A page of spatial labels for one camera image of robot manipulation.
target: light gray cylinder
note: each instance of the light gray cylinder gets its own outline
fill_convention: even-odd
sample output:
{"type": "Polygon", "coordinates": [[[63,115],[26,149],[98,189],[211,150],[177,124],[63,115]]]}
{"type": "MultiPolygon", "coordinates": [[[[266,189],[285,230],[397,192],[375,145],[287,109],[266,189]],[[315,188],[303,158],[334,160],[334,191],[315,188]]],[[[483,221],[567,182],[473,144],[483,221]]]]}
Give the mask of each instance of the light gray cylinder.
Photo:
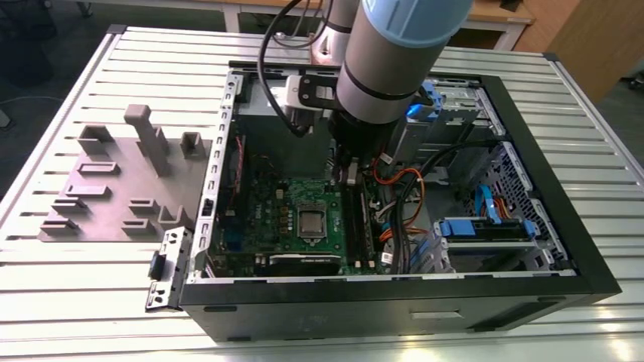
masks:
{"type": "Polygon", "coordinates": [[[359,6],[337,83],[338,102],[350,115],[374,124],[394,121],[443,46],[405,48],[393,44],[374,29],[359,6]]]}
{"type": "Polygon", "coordinates": [[[330,8],[329,23],[350,28],[353,26],[354,13],[358,10],[358,0],[335,0],[330,8]]]}

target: metal bracket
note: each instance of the metal bracket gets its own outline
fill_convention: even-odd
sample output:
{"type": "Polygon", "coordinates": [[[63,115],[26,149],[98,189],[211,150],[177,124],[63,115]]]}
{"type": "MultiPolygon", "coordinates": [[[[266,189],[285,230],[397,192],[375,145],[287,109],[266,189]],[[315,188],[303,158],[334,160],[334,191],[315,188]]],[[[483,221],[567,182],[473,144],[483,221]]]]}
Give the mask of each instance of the metal bracket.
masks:
{"type": "Polygon", "coordinates": [[[149,285],[145,312],[174,310],[178,307],[182,279],[185,278],[191,232],[185,228],[170,229],[162,235],[158,251],[149,262],[149,285]]]}

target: blue latch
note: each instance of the blue latch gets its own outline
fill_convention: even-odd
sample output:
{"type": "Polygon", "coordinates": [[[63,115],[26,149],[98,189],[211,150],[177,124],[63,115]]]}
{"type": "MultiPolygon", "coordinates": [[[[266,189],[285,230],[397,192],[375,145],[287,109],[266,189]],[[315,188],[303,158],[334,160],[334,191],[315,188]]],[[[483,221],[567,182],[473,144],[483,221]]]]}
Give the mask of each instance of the blue latch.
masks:
{"type": "Polygon", "coordinates": [[[522,227],[525,228],[526,235],[533,238],[535,236],[534,223],[530,220],[522,221],[522,227]]]}
{"type": "Polygon", "coordinates": [[[474,236],[473,223],[469,220],[445,220],[438,223],[441,236],[474,236]]]}

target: floor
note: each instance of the floor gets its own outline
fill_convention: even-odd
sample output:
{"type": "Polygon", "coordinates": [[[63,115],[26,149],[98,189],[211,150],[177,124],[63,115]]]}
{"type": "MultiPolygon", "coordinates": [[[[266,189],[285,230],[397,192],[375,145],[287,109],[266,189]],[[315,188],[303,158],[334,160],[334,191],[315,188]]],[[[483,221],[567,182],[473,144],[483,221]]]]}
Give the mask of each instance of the floor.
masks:
{"type": "MultiPolygon", "coordinates": [[[[223,16],[215,11],[93,5],[93,16],[83,19],[73,2],[53,2],[50,16],[58,35],[41,46],[53,66],[54,75],[43,84],[19,88],[0,78],[0,103],[23,96],[65,98],[85,63],[102,39],[109,24],[151,26],[175,29],[223,31],[223,16]]],[[[242,14],[242,32],[262,33],[269,23],[265,15],[242,14]]],[[[0,104],[0,110],[13,120],[0,131],[0,197],[26,160],[47,126],[59,102],[27,99],[0,104]]],[[[617,135],[634,157],[644,164],[644,92],[631,91],[619,83],[598,105],[617,135]]]]}

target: wooden desk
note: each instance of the wooden desk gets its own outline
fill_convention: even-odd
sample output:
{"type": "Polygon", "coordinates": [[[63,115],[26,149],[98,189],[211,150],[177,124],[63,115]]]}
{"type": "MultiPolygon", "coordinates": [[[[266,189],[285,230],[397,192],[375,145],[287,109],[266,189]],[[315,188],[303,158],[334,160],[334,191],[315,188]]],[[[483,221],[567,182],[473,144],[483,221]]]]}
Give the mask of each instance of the wooden desk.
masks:
{"type": "MultiPolygon", "coordinates": [[[[277,14],[289,3],[289,0],[91,0],[90,2],[221,11],[223,13],[226,31],[239,32],[239,13],[277,14]]],[[[75,3],[79,5],[82,12],[82,2],[75,3]]],[[[319,0],[310,0],[306,16],[313,16],[318,3],[319,0]]],[[[494,50],[510,51],[525,26],[534,22],[534,17],[522,5],[518,6],[515,12],[511,12],[501,9],[498,4],[498,0],[474,0],[462,28],[501,32],[494,50]]],[[[301,15],[303,7],[305,1],[302,0],[298,6],[289,12],[289,15],[301,15]]]]}
{"type": "MultiPolygon", "coordinates": [[[[226,31],[239,32],[239,21],[237,18],[239,13],[275,14],[287,3],[289,0],[223,0],[222,11],[226,31]]],[[[310,9],[315,9],[317,4],[318,0],[310,0],[309,13],[314,12],[310,9]]],[[[289,12],[289,15],[299,15],[303,5],[305,1],[299,3],[298,8],[289,12]]],[[[498,0],[474,0],[462,28],[501,32],[494,50],[510,51],[525,26],[534,22],[534,17],[522,4],[515,12],[501,9],[498,5],[498,0]]]]}

